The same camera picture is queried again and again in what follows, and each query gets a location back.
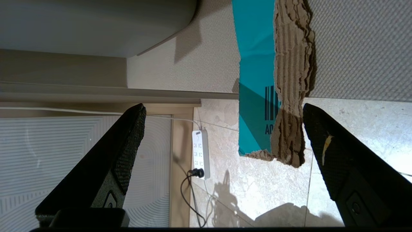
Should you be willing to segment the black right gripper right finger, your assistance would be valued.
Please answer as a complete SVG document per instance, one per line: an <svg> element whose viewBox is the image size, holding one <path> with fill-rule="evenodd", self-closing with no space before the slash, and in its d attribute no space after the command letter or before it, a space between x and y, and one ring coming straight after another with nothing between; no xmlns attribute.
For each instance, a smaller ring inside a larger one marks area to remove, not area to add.
<svg viewBox="0 0 412 232"><path fill-rule="evenodd" d="M305 104L303 123L346 227L411 227L411 182L319 107Z"/></svg>

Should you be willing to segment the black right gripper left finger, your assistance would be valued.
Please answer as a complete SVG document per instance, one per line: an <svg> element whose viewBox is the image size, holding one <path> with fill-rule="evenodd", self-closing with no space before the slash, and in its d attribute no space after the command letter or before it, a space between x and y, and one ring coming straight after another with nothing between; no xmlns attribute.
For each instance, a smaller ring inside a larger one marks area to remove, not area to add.
<svg viewBox="0 0 412 232"><path fill-rule="evenodd" d="M128 226L123 209L146 108L123 113L35 209L40 226Z"/></svg>

